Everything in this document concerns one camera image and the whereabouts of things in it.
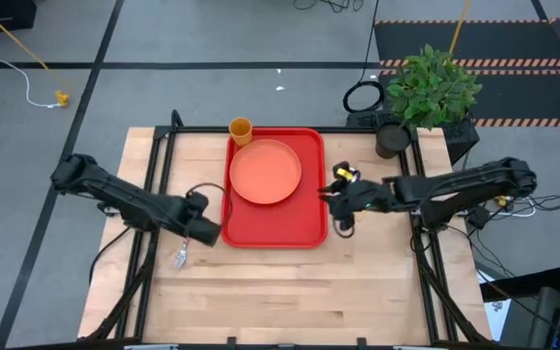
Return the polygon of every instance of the wooden table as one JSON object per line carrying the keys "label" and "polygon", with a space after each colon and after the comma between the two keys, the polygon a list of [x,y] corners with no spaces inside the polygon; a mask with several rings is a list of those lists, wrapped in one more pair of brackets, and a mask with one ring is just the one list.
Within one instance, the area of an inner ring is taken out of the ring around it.
{"label": "wooden table", "polygon": [[[152,144],[152,128],[131,128],[118,176],[142,187]],[[451,171],[440,129],[419,130],[428,176]],[[332,166],[348,160],[363,178],[401,175],[399,160],[382,159],[371,134],[323,134],[328,183]],[[176,137],[168,193],[184,194],[202,182],[222,184],[228,136],[183,133]],[[159,151],[157,191],[165,142]],[[410,170],[414,171],[411,151]],[[219,222],[222,195],[209,197],[204,215]],[[465,230],[460,219],[451,225]],[[123,229],[120,218],[107,219],[101,246]],[[91,333],[123,291],[132,243],[130,234],[110,248],[96,265],[79,335]],[[155,274],[144,334],[145,342],[356,344],[428,344],[427,325],[415,258],[408,242],[410,225],[402,214],[360,213],[356,234],[341,239],[333,232],[312,250],[253,250],[190,245],[186,267],[174,260],[183,239],[159,235]],[[491,338],[468,241],[454,230],[441,232],[440,246],[450,294],[468,319]],[[439,337],[446,339],[441,305],[434,294]],[[133,334],[137,300],[130,309],[127,334]]]}

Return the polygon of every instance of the wire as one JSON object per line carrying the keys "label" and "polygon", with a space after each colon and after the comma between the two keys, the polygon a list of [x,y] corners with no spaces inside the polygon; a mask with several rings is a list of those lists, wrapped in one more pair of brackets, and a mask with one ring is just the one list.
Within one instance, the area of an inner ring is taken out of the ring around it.
{"label": "wire", "polygon": [[[481,171],[480,175],[483,177],[485,175],[489,175],[492,173],[498,173],[500,171],[511,171],[511,172],[521,172],[521,173],[526,173],[526,174],[531,174],[531,175],[535,175],[535,173],[531,170],[526,170],[526,169],[510,169],[510,168],[505,168],[505,167],[500,167],[500,168],[494,168],[494,169],[489,169],[486,171]],[[458,181],[463,181],[463,180],[468,180],[473,178],[474,176],[476,176],[476,174],[470,174],[470,175],[466,175],[466,176],[460,176],[459,178],[456,179],[450,179],[450,180],[446,180],[443,181],[439,184],[437,184],[436,186],[434,186],[432,189],[429,190],[429,192],[427,192],[427,194],[423,197],[423,199],[421,199],[420,201],[420,206],[422,207],[423,205],[425,205],[425,203],[427,203],[428,201],[430,201],[432,199],[432,195],[436,193],[437,190],[443,188],[444,186],[448,186],[450,184],[454,184]],[[512,181],[509,181],[509,183],[513,186],[515,185]]]}
{"label": "wire", "polygon": [[498,257],[496,256],[496,254],[494,254],[494,252],[492,252],[491,250],[489,250],[489,249],[483,244],[483,242],[480,241],[480,239],[479,239],[479,243],[481,244],[481,246],[483,246],[483,248],[484,248],[486,251],[488,251],[488,252],[492,255],[492,257],[494,257],[494,259],[496,259],[498,262],[494,262],[493,260],[487,258],[487,257],[483,254],[483,252],[481,252],[481,250],[480,250],[476,245],[473,244],[473,242],[470,240],[470,238],[469,238],[462,230],[460,230],[460,229],[458,229],[458,228],[456,228],[456,227],[449,226],[449,225],[447,225],[447,227],[448,227],[448,228],[452,228],[452,229],[454,229],[454,230],[460,232],[461,234],[463,234],[463,235],[466,237],[466,239],[468,239],[468,243],[471,245],[471,248],[474,249],[484,260],[486,260],[486,261],[492,263],[493,265],[499,267],[500,269],[502,269],[502,270],[503,270],[503,273],[505,274],[505,277],[507,277],[507,278],[517,277],[513,272],[511,272],[508,268],[506,268],[506,267],[503,265],[503,263],[501,262],[500,259],[498,259]]}
{"label": "wire", "polygon": [[[298,2],[299,2],[299,0],[293,0],[293,7],[300,10],[300,11],[310,10],[313,7],[315,7],[315,5],[317,5],[317,3],[321,2],[321,3],[326,3],[326,4],[330,5],[330,7],[332,8],[332,12],[334,12],[335,14],[340,14],[344,10],[349,9],[350,0],[342,0],[342,3],[340,3],[340,4],[335,3],[332,0],[312,0],[312,3],[310,3],[310,4],[308,4],[304,7],[298,6]],[[358,11],[360,11],[360,9],[362,9],[362,7],[364,5],[365,5],[364,0],[353,0],[351,8],[354,12],[358,12]]]}
{"label": "wire", "polygon": [[[505,212],[505,213],[499,212],[499,213],[497,213],[497,215],[506,216],[506,217],[516,217],[516,218],[530,218],[530,217],[534,216],[537,213],[537,209],[535,209],[535,204],[533,203],[533,200],[531,199],[530,196],[528,196],[524,199],[529,202],[528,207],[523,208],[521,210],[516,210],[514,212]],[[528,214],[518,214],[520,212],[528,210],[529,208],[533,209],[533,211],[528,213]]]}
{"label": "wire", "polygon": [[[372,21],[370,23],[370,31],[368,32],[367,54],[365,55],[365,63],[363,64],[363,67],[362,67],[362,74],[360,75],[360,79],[358,79],[358,82],[355,85],[353,85],[352,87],[350,87],[347,90],[347,92],[345,92],[345,95],[342,98],[342,106],[345,109],[345,111],[347,111],[349,113],[375,111],[376,109],[378,109],[379,107],[381,107],[384,104],[384,100],[386,98],[386,95],[384,93],[384,87],[381,84],[379,84],[379,82],[374,82],[374,81],[363,82],[363,78],[365,77],[365,73],[367,71],[368,54],[370,53],[370,43],[371,43],[371,40],[373,38],[373,30],[375,29],[375,18],[377,17],[377,9],[378,8],[379,8],[379,0],[376,0],[375,1],[375,9],[373,10],[373,18],[372,18]],[[375,101],[375,103],[373,103],[372,105],[370,105],[369,107],[366,107],[364,109],[353,109],[353,108],[349,107],[349,96],[352,93],[354,93],[354,91],[357,90],[358,88],[366,87],[366,86],[377,88],[377,91],[379,92],[379,97],[377,97],[377,100]]]}
{"label": "wire", "polygon": [[377,8],[379,8],[379,0],[375,1],[375,10],[373,10],[373,18],[370,22],[370,31],[368,32],[368,44],[367,44],[367,54],[365,55],[365,63],[362,66],[362,74],[360,75],[360,79],[358,79],[358,83],[362,81],[365,77],[365,72],[367,71],[367,63],[368,63],[368,53],[370,52],[370,42],[373,39],[373,30],[375,30],[375,18],[377,17]]}
{"label": "wire", "polygon": [[123,236],[131,229],[131,227],[127,227],[125,228],[121,233],[119,233],[114,239],[112,239],[109,243],[107,243],[105,245],[105,247],[103,247],[100,251],[98,251],[98,254],[96,254],[96,257],[94,257],[94,260],[92,261],[92,264],[89,267],[89,279],[87,281],[88,284],[92,283],[92,274],[94,273],[94,266],[96,265],[96,263],[98,262],[98,259],[101,257],[101,255],[103,255],[103,253],[105,253],[105,251],[111,247],[112,245],[114,245],[114,243],[118,242],[119,239],[123,238]]}
{"label": "wire", "polygon": [[471,150],[466,152],[466,156],[464,157],[464,163],[462,164],[462,171],[466,170],[466,164],[468,163],[468,156],[471,154]]}
{"label": "wire", "polygon": [[354,233],[356,233],[356,227],[355,226],[351,227],[351,232],[349,232],[348,234],[340,233],[340,231],[338,230],[338,227],[336,227],[336,221],[332,221],[332,227],[334,228],[334,232],[336,232],[336,234],[338,234],[338,236],[340,238],[343,238],[343,239],[351,238],[351,237],[354,236]]}
{"label": "wire", "polygon": [[94,198],[93,196],[87,195],[87,194],[81,194],[81,193],[69,193],[69,194],[75,195],[77,197],[85,198],[85,199],[98,200],[98,199]]}
{"label": "wire", "polygon": [[479,231],[476,233],[476,240],[477,240],[478,243],[481,245],[481,247],[483,247],[483,249],[485,249],[485,250],[494,258],[495,262],[492,261],[492,260],[490,260],[490,259],[485,258],[485,256],[483,256],[483,255],[481,254],[481,256],[482,256],[485,260],[487,260],[487,261],[489,261],[490,263],[493,263],[494,265],[498,266],[498,267],[503,271],[503,273],[505,274],[505,276],[507,276],[507,277],[515,277],[515,274],[514,274],[513,272],[511,272],[508,268],[506,268],[505,265],[503,264],[503,262],[501,262],[501,260],[498,259],[498,257],[496,256],[496,254],[495,254],[494,252],[492,252],[489,248],[487,248],[487,246],[485,245],[485,243],[483,243],[483,241],[481,240],[481,230],[479,230]]}
{"label": "wire", "polygon": [[485,283],[487,283],[490,287],[492,287],[496,292],[500,293],[503,297],[505,298],[509,298],[511,299],[511,301],[515,302],[516,304],[520,305],[520,307],[522,307],[523,309],[525,309],[527,312],[529,312],[531,315],[533,315],[533,317],[537,317],[540,320],[542,320],[542,322],[546,323],[550,329],[552,331],[555,332],[560,332],[560,330],[558,329],[558,326],[552,322],[550,322],[549,320],[547,320],[546,318],[544,318],[544,316],[538,314],[537,312],[531,310],[528,306],[524,305],[520,300],[518,300],[516,297],[513,297],[512,295],[510,295],[509,293],[503,291],[500,287],[498,287],[497,285],[495,285],[494,283],[492,283],[491,281],[489,281],[487,279],[487,277],[483,274],[483,272],[481,272],[480,270],[476,271],[485,281]]}
{"label": "wire", "polygon": [[[414,253],[418,253],[418,251],[416,250],[416,244],[415,244],[416,241],[415,241],[415,239],[414,239],[415,236],[416,236],[416,235],[412,234],[412,235],[409,237],[409,249],[410,249],[412,252],[414,252]],[[427,245],[426,245],[426,246],[423,248],[423,250],[420,251],[420,252],[421,252],[421,253],[427,252],[427,250],[428,250],[429,248],[431,248],[431,246],[432,246],[432,241],[430,240],[429,242],[427,242]]]}
{"label": "wire", "polygon": [[[51,69],[49,69],[49,67],[47,66],[47,64],[45,64],[45,62],[43,62],[34,52],[32,52],[30,49],[28,49],[19,39],[17,39],[17,37],[15,37],[12,33],[10,33],[6,27],[4,27],[1,23],[0,23],[0,29],[6,33],[17,45],[19,45],[26,53],[28,53],[32,58],[34,58],[38,63],[40,63],[42,65],[42,67],[47,70],[50,74],[53,75],[53,77],[65,88],[68,85],[62,80],[60,79]],[[23,78],[25,78],[25,85],[26,85],[26,89],[25,89],[25,99],[27,100],[27,102],[29,102],[31,105],[35,106],[35,107],[43,107],[43,108],[53,108],[53,107],[65,107],[68,101],[68,95],[65,94],[60,94],[61,96],[63,96],[62,98],[64,98],[63,103],[58,102],[58,103],[54,103],[54,104],[39,104],[39,103],[35,103],[33,102],[30,98],[29,98],[29,77],[27,77],[27,74],[25,72],[23,72],[22,70],[20,70],[19,68],[15,67],[14,64],[7,62],[3,59],[0,59],[0,63],[3,63],[7,66],[9,66],[10,68],[16,70],[17,72],[19,72]]]}
{"label": "wire", "polygon": [[453,35],[453,42],[451,43],[451,48],[448,50],[450,54],[453,54],[455,50],[455,45],[457,44],[457,38],[459,37],[459,32],[462,30],[462,23],[464,23],[464,18],[468,13],[468,8],[471,6],[471,0],[466,0],[466,5],[464,5],[464,11],[462,12],[462,16],[459,18],[457,22],[457,28],[455,28],[455,35]]}
{"label": "wire", "polygon": [[[507,215],[507,216],[516,216],[516,217],[519,217],[519,216],[522,215],[522,214],[516,214],[516,213],[519,213],[519,212],[528,210],[528,209],[531,208],[531,207],[533,208],[534,211],[536,210],[536,208],[539,209],[539,210],[541,210],[541,211],[547,211],[547,212],[552,212],[552,211],[560,210],[560,205],[557,205],[557,206],[554,206],[554,207],[546,207],[546,206],[543,205],[544,203],[546,203],[546,202],[548,202],[548,201],[550,201],[550,200],[560,199],[560,194],[548,195],[548,196],[544,196],[544,197],[542,197],[542,198],[543,198],[542,201],[537,202],[536,199],[535,199],[534,197],[532,197],[532,196],[529,195],[529,204],[530,204],[530,206],[524,207],[524,208],[519,209],[519,210],[516,210],[516,211],[513,211],[513,212],[511,212],[511,213],[507,213],[507,214],[509,214],[509,215]],[[500,221],[500,220],[502,220],[502,219],[505,219],[505,218],[494,219],[494,221]]]}
{"label": "wire", "polygon": [[214,184],[214,183],[201,183],[201,184],[197,184],[194,187],[190,188],[187,192],[186,195],[190,195],[194,190],[199,189],[201,187],[205,187],[205,186],[210,186],[210,187],[214,187],[220,191],[222,191],[222,193],[226,196],[226,198],[228,199],[228,215],[226,216],[226,218],[220,223],[220,229],[219,232],[222,231],[222,228],[224,228],[224,226],[228,223],[228,221],[230,220],[230,218],[232,218],[232,198],[230,198],[230,195],[228,194],[228,192],[226,192],[226,190],[218,185],[218,184]]}

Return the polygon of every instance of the yellow cup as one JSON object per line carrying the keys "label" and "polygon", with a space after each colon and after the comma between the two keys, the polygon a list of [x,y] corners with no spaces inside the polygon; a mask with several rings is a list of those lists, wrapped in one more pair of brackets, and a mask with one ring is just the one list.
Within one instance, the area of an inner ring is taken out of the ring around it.
{"label": "yellow cup", "polygon": [[228,127],[234,143],[243,147],[252,141],[252,123],[246,118],[235,118]]}

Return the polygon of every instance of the concrete floor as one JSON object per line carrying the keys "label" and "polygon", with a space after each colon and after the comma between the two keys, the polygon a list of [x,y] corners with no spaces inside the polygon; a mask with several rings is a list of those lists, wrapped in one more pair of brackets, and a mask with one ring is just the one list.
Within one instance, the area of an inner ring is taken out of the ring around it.
{"label": "concrete floor", "polygon": [[[92,62],[115,0],[41,0],[35,27],[15,32],[46,61]],[[291,0],[125,0],[106,61],[362,61],[374,1],[333,14],[319,4],[299,12]],[[560,17],[560,0],[542,0]],[[381,0],[377,19],[454,19],[464,0]],[[533,19],[530,0],[474,0],[469,19]],[[29,61],[3,34],[0,57]],[[376,61],[376,50],[369,56]],[[57,88],[28,70],[31,95],[52,103]],[[0,70],[0,320],[89,71],[59,71],[74,89],[67,109],[24,101],[22,77]],[[168,123],[173,108],[186,124],[343,125],[341,98],[360,70],[103,70],[75,147],[115,172],[131,126]],[[373,99],[370,91],[356,105]],[[469,166],[514,156],[540,177],[539,194],[560,193],[560,128],[481,128]],[[88,291],[88,268],[104,219],[93,205],[59,197],[8,346],[71,341]],[[560,211],[506,219],[481,233],[514,273],[560,265]],[[524,246],[526,254],[516,255]]]}

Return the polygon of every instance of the black metal frame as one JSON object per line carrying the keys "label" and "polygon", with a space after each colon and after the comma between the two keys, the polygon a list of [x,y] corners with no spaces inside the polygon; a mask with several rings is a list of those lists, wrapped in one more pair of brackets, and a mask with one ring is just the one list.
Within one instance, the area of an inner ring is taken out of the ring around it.
{"label": "black metal frame", "polygon": [[[271,127],[290,127],[290,126],[271,126]],[[372,134],[374,133],[371,127],[344,127],[344,126],[314,126],[311,127],[321,133],[364,133]],[[165,158],[163,160],[163,168],[161,169],[161,178],[159,182],[159,193],[165,193],[167,190],[167,182],[169,179],[170,167],[174,155],[175,140],[177,133],[228,133],[228,128],[225,126],[184,126],[183,122],[174,110],[172,111],[172,124],[169,126],[156,126],[155,133],[153,136],[153,145],[151,147],[151,153],[149,158],[149,165],[146,173],[146,179],[144,184],[144,189],[150,191],[152,188],[152,183],[155,178],[155,172],[157,170],[157,161],[159,153],[159,145],[163,138],[167,136],[167,145],[165,149]],[[423,164],[423,159],[420,151],[420,145],[417,138],[411,143],[411,149],[414,157],[414,162],[418,175],[425,175],[425,168]],[[406,153],[401,153],[399,156],[400,166],[402,170],[402,175],[410,175],[407,155]],[[414,237],[420,237],[422,235],[422,224],[419,217],[409,215],[409,222]],[[150,241],[147,250],[147,254],[142,266],[137,268],[139,263],[139,255],[141,253],[143,232],[136,232],[133,239],[133,244],[131,247],[131,257],[129,258],[129,267],[127,268],[127,276],[125,281],[125,289],[122,294],[121,299],[118,301],[114,309],[110,312],[110,317],[108,317],[99,327],[97,331],[91,334],[87,338],[80,338],[78,342],[74,343],[60,343],[60,344],[49,344],[49,345],[39,345],[23,347],[18,349],[24,350],[41,350],[41,349],[124,349],[125,346],[139,345],[143,344],[142,339],[144,335],[144,329],[146,326],[146,314],[148,311],[148,302],[150,298],[150,291],[153,280],[153,270],[155,267],[155,259],[157,255],[158,247],[158,235],[159,231],[155,230],[150,232]],[[436,272],[437,285],[440,293],[444,291],[448,292],[446,287],[446,276],[444,274],[444,264],[442,262],[441,251],[439,248],[438,236],[436,234],[430,234],[429,236],[431,242],[431,251],[433,254],[433,266]],[[421,239],[415,239],[415,248],[417,251],[422,251],[424,249]],[[426,263],[426,257],[421,253],[416,255],[417,264]],[[460,342],[457,338],[456,326],[453,318],[443,307],[445,325],[447,330],[448,340],[441,340],[438,338],[438,324],[436,321],[436,312],[434,310],[434,301],[432,297],[432,285],[428,281],[428,278],[422,273],[419,273],[419,280],[421,285],[421,292],[424,302],[425,317],[427,320],[427,329],[430,339],[431,346],[434,347],[445,347],[450,349],[494,349],[496,344],[492,343],[468,343]],[[140,293],[140,302],[138,306],[138,311],[136,315],[136,322],[134,328],[133,337],[125,337],[126,323],[128,320],[128,304],[137,293],[137,290],[141,286],[142,290]],[[116,325],[115,337],[113,339],[107,339],[110,330]],[[356,339],[356,345],[298,345],[298,344],[253,344],[253,345],[241,345],[237,344],[237,339],[234,336],[227,338],[227,343],[225,344],[173,344],[173,348],[178,349],[192,349],[192,350],[205,350],[205,349],[227,349],[227,350],[238,350],[238,349],[248,349],[248,350],[268,350],[268,349],[358,349],[358,350],[368,350],[368,349],[395,349],[397,346],[389,345],[367,345],[367,340],[363,337],[358,337]],[[511,350],[521,350],[526,348],[519,347],[503,347],[498,346],[499,349],[511,349]]]}
{"label": "black metal frame", "polygon": [[[369,134],[374,133],[374,130],[371,127],[312,126],[310,128],[321,133],[369,133]],[[161,180],[158,189],[159,193],[165,193],[167,189],[169,169],[171,166],[171,160],[174,152],[174,144],[175,144],[174,141],[177,133],[228,133],[228,128],[226,126],[184,126],[178,113],[176,111],[172,111],[172,125],[156,126],[155,128],[153,146],[151,147],[151,154],[149,159],[149,167],[147,169],[146,180],[144,182],[145,190],[149,191],[151,189],[151,185],[154,180],[154,174],[157,166],[159,143],[161,139],[165,137],[165,135],[167,135],[168,144],[165,150],[165,158],[163,162],[163,169],[161,171]],[[424,168],[423,159],[420,151],[420,145],[418,144],[417,141],[413,141],[411,148],[414,155],[414,162],[418,175],[425,175],[425,168]],[[401,153],[399,159],[401,164],[402,175],[410,175],[406,154]],[[412,229],[412,234],[415,235],[420,234],[419,232],[422,228],[420,227],[420,223],[417,220],[417,218],[413,218],[410,214],[409,220]],[[139,262],[139,255],[141,253],[143,234],[144,234],[143,232],[135,233],[135,237],[133,239],[133,245],[131,247],[131,257],[129,259],[129,266],[127,268],[125,287],[130,286],[131,280],[135,275],[137,264]],[[154,247],[154,249],[152,251],[149,251],[147,254],[150,254],[151,260],[154,261],[157,252],[158,231],[151,232],[150,239],[151,242],[154,243],[151,244],[150,246]],[[442,284],[442,286],[444,286],[445,290],[447,290],[446,276],[444,274],[444,264],[442,262],[438,236],[436,234],[431,235],[430,240],[432,244],[434,268],[437,272],[438,281]],[[424,249],[421,240],[416,240],[416,244],[417,244],[417,249]],[[151,271],[151,273],[148,275],[146,281],[142,286],[142,292],[140,295],[140,302],[138,306],[138,313],[136,317],[135,332],[134,332],[134,337],[139,339],[142,339],[144,335],[144,328],[146,324],[146,313],[148,310],[148,302],[149,302],[152,278],[153,278],[153,274]],[[436,312],[434,310],[434,301],[431,293],[431,287],[423,275],[419,275],[419,278],[420,278],[421,292],[422,292],[424,308],[425,308],[425,316],[427,319],[429,339],[430,339],[430,343],[434,344],[435,342],[438,341],[438,324],[436,321]],[[127,318],[128,318],[127,311],[128,309],[125,310],[124,314],[121,316],[118,322],[116,337],[124,337]],[[446,310],[444,310],[444,319],[446,321],[446,330],[447,330],[448,339],[451,341],[457,341],[458,338],[457,338],[455,323],[453,322],[453,319],[449,314],[449,312],[447,312]]]}

